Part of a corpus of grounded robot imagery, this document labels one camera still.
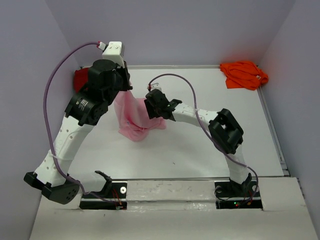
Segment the pink t shirt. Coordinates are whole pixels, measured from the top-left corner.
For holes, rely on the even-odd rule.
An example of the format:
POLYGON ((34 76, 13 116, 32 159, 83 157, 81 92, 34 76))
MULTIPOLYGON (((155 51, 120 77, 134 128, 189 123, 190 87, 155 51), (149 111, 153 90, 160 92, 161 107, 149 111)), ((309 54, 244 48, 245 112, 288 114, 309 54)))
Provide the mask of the pink t shirt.
POLYGON ((119 92, 114 100, 118 132, 133 142, 143 141, 151 130, 166 129, 163 118, 149 118, 144 100, 134 97, 131 91, 119 92))

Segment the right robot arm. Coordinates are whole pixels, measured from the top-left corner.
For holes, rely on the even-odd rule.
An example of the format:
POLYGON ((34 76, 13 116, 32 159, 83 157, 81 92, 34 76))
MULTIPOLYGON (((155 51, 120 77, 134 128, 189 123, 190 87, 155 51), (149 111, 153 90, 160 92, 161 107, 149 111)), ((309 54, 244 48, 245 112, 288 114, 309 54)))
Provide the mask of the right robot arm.
POLYGON ((244 131, 228 109, 209 111, 187 105, 178 99, 169 101, 159 89, 151 90, 145 97, 150 119, 161 117, 202 128, 215 147, 225 155, 231 192, 235 196, 242 196, 248 191, 252 175, 242 150, 244 131))

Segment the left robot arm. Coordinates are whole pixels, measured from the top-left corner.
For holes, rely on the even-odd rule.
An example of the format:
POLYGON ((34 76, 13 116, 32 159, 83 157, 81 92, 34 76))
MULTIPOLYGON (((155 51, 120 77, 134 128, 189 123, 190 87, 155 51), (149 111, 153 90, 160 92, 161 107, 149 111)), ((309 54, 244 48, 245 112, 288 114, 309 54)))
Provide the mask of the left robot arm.
POLYGON ((50 139, 50 149, 40 166, 27 172, 23 180, 41 191, 48 200, 66 205, 78 192, 92 195, 102 201, 112 190, 112 178, 96 170, 83 180, 69 174, 72 161, 83 141, 100 118, 107 113, 119 92, 132 90, 126 64, 96 60, 87 69, 87 80, 72 96, 55 139, 50 139))

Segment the dark red folded t shirt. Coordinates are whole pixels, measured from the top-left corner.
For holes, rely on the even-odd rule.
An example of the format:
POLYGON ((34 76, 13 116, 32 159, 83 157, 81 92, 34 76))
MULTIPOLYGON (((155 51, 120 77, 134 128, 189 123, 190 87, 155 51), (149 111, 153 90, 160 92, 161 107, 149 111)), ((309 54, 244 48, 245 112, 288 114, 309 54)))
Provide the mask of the dark red folded t shirt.
POLYGON ((88 67, 81 68, 74 72, 73 76, 73 89, 76 93, 80 91, 80 89, 85 85, 88 81, 88 67))

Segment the orange t shirt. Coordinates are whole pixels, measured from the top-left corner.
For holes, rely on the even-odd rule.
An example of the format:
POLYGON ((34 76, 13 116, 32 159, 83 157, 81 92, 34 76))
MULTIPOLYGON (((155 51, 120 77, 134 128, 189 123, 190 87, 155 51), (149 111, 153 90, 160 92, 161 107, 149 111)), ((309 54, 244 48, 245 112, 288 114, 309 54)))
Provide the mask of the orange t shirt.
POLYGON ((221 63, 219 69, 226 77, 227 89, 255 91, 269 82, 269 76, 252 61, 221 63))

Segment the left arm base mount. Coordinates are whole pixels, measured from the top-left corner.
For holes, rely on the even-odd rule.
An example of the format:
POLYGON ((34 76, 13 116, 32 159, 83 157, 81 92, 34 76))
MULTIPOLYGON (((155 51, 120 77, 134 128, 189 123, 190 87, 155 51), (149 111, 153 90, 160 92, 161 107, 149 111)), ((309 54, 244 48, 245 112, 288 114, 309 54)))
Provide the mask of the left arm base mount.
POLYGON ((85 189, 94 191, 92 194, 83 194, 80 199, 79 208, 82 210, 126 210, 128 182, 124 180, 113 180, 104 172, 96 170, 93 179, 85 182, 85 189))

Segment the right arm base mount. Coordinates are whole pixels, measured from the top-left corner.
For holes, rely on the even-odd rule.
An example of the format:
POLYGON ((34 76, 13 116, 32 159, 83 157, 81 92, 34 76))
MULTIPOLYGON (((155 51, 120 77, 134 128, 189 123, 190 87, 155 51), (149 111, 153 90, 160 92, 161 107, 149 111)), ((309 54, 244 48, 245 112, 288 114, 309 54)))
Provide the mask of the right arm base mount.
POLYGON ((215 181, 214 196, 218 210, 263 209, 257 181, 251 178, 251 174, 242 184, 238 184, 231 179, 215 181))

